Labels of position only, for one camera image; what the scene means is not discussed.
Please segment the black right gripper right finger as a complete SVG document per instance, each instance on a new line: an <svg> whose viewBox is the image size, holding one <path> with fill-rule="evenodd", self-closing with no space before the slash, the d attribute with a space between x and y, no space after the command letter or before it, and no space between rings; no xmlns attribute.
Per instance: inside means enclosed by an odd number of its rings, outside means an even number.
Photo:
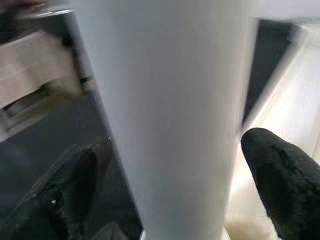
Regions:
<svg viewBox="0 0 320 240"><path fill-rule="evenodd" d="M319 164L265 128L247 130L240 145L277 236L282 240L318 240Z"/></svg>

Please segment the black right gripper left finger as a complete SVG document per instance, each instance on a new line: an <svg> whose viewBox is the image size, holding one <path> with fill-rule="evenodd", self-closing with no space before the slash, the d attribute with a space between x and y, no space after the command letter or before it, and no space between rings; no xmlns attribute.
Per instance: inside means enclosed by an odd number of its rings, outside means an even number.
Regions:
<svg viewBox="0 0 320 240"><path fill-rule="evenodd" d="M84 240L98 158L74 146L40 177L0 227L2 240Z"/></svg>

